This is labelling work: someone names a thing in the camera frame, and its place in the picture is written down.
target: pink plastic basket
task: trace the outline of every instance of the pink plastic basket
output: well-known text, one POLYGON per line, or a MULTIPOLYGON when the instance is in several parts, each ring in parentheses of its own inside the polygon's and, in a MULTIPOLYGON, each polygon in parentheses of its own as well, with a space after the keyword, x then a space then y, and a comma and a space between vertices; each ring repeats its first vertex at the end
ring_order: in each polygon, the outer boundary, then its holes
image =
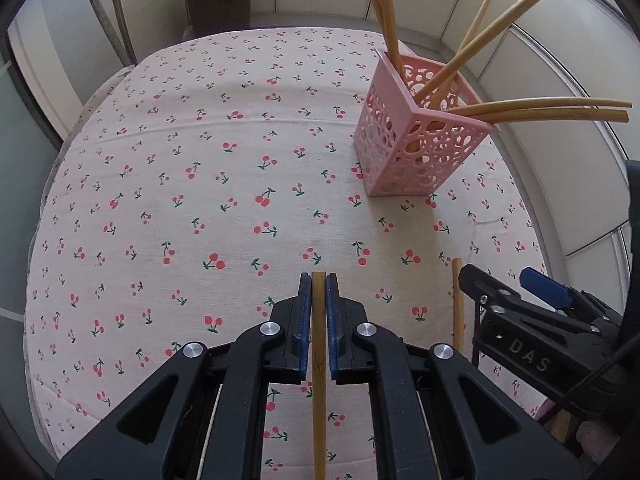
MULTIPOLYGON (((377 53, 380 60, 353 135, 365 189, 369 196, 430 194, 497 127, 419 107, 386 53, 381 50, 377 53)), ((407 85, 409 88, 417 85, 417 90, 443 67, 442 63, 423 57, 401 58, 407 85)), ((476 93, 458 74, 447 96, 446 108, 479 102, 476 93)))

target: cherry print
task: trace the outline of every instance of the cherry print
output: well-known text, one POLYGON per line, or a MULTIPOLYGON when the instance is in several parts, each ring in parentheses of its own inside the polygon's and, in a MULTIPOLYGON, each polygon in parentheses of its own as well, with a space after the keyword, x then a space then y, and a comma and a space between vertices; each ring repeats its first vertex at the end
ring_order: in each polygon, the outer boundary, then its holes
POLYGON ((353 204, 354 207, 358 207, 360 204, 362 204, 359 195, 349 196, 348 200, 353 204))
POLYGON ((226 263, 223 260, 219 260, 218 259, 218 254, 217 253, 211 253, 209 255, 209 261, 208 262, 202 262, 202 266, 205 269, 224 269, 226 267, 226 263))
POLYGON ((213 319, 211 316, 204 317, 204 324, 207 325, 207 330, 209 332, 218 333, 218 327, 222 326, 222 318, 217 317, 213 319))
POLYGON ((316 252, 314 252, 313 247, 307 247, 306 253, 302 253, 301 256, 303 260, 308 260, 309 258, 311 258, 314 265, 317 265, 322 261, 322 256, 319 256, 316 252))
POLYGON ((428 206, 430 206, 432 209, 436 209, 437 204, 436 204, 436 199, 437 195, 435 193, 431 193, 424 201, 424 203, 428 206))
POLYGON ((404 256, 400 258, 400 261, 402 261, 402 263, 404 263, 405 265, 409 265, 410 263, 419 264, 422 259, 420 256, 414 254, 413 250, 407 249, 404 252, 404 256))
POLYGON ((423 307, 414 306, 411 309, 411 313, 415 316, 416 321, 424 321, 424 315, 427 313, 427 311, 428 309, 425 306, 423 307))

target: cable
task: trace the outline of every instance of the cable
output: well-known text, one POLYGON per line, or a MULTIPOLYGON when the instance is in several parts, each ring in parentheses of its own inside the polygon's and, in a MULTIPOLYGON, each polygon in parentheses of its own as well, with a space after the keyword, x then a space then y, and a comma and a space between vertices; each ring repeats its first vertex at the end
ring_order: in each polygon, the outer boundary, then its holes
POLYGON ((613 367, 617 362, 619 362, 622 358, 626 357, 626 355, 631 352, 636 345, 640 342, 640 332, 633 336, 629 341, 624 343, 616 352, 606 361, 600 368, 594 370, 589 375, 587 375, 583 380, 577 383, 575 386, 571 387, 569 391, 558 401, 558 403, 552 407, 548 412, 542 415, 539 419, 539 423, 544 426, 548 423, 552 418, 554 418, 561 410, 563 410, 574 398, 577 394, 579 394, 582 390, 591 386, 595 381, 597 381, 602 375, 607 373, 611 367, 613 367))

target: wall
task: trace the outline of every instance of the wall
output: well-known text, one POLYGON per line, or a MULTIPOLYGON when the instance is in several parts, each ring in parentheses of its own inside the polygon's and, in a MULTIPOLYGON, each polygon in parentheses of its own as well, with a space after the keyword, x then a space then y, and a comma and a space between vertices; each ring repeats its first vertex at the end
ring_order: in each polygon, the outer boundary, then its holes
MULTIPOLYGON (((117 28, 111 0, 101 0, 117 28)), ((138 60, 179 43, 187 24, 184 0, 122 0, 138 60)), ((81 103, 122 68, 89 0, 42 0, 51 41, 81 103)))

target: black clamp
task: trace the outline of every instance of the black clamp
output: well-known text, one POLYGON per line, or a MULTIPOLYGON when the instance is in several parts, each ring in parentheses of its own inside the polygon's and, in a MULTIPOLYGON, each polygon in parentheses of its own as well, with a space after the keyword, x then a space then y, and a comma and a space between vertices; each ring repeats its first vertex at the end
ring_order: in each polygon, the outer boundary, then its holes
POLYGON ((447 344, 405 344, 326 280, 332 379, 368 383, 380 480, 578 480, 575 458, 447 344))
MULTIPOLYGON (((523 270, 522 285, 563 313, 524 301, 471 264, 460 272, 460 288, 476 302, 476 312, 485 310, 474 331, 476 352, 484 352, 557 401, 613 354, 622 318, 594 296, 534 273, 523 270)), ((627 380, 625 369, 615 365, 567 410, 580 418, 595 418, 627 380)))

